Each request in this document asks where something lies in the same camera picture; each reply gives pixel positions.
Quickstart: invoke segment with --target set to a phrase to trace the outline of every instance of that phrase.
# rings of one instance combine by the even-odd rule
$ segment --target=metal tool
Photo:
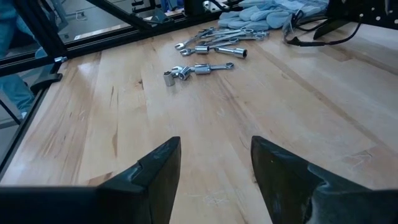
[[[201,36],[206,35],[206,34],[209,34],[209,33],[212,32],[213,30],[214,30],[214,27],[210,27],[209,29],[205,29],[205,30],[199,32],[196,36],[191,37],[190,39],[188,39],[188,40],[186,40],[186,41],[184,41],[184,42],[182,42],[182,43],[176,44],[174,47],[175,47],[177,50],[182,50],[182,49],[184,49],[187,45],[191,44],[191,43],[194,42],[194,41],[197,41]]]
[[[264,40],[265,36],[262,34],[256,34],[253,36],[245,36],[245,37],[235,37],[239,40]]]
[[[202,45],[213,45],[215,43],[218,43],[218,42],[221,42],[221,41],[224,41],[224,40],[229,40],[229,39],[231,39],[233,37],[250,35],[251,32],[253,32],[252,29],[246,29],[246,30],[244,30],[242,32],[237,32],[237,33],[226,35],[226,36],[223,36],[223,37],[220,37],[220,38],[217,38],[217,39],[213,39],[213,40],[210,40],[210,41],[205,41],[205,43],[202,44]]]
[[[269,35],[269,32],[263,31],[263,30],[258,30],[258,31],[253,32],[253,35],[256,35],[256,34]]]
[[[237,44],[238,42],[239,42],[239,39],[237,37],[234,37],[234,38],[229,39],[226,42],[211,45],[211,46],[209,46],[209,49],[214,49],[216,47],[222,47],[222,46],[227,46],[227,45],[234,45],[234,44]]]
[[[227,47],[216,47],[214,48],[214,50],[218,53],[230,54],[238,58],[246,58],[246,56],[248,56],[248,50],[246,49],[240,49],[240,48],[231,49]]]
[[[209,50],[210,50],[209,46],[197,45],[197,46],[195,46],[194,49],[182,49],[182,50],[180,50],[180,54],[182,56],[188,56],[188,55],[191,55],[193,53],[196,53],[196,54],[208,54]]]
[[[186,66],[183,67],[182,70],[178,73],[178,78],[181,80],[186,80],[191,75],[191,68]]]
[[[171,71],[163,73],[163,78],[167,86],[172,86],[175,84],[173,73]]]
[[[220,70],[220,69],[232,69],[234,67],[234,63],[228,62],[223,65],[210,65],[210,64],[197,64],[193,67],[193,72],[197,75],[209,74],[212,70]]]
[[[205,39],[205,38],[214,37],[214,36],[218,36],[218,35],[234,34],[234,33],[237,33],[237,32],[242,32],[242,30],[240,30],[240,29],[238,29],[238,30],[224,30],[224,31],[221,31],[221,32],[213,31],[211,34],[203,35],[200,38],[201,39]]]
[[[173,78],[177,78],[178,77],[178,73],[181,72],[182,69],[183,69],[183,67],[181,67],[181,66],[173,67],[171,69],[171,71],[170,71],[172,73],[172,75],[173,75]]]

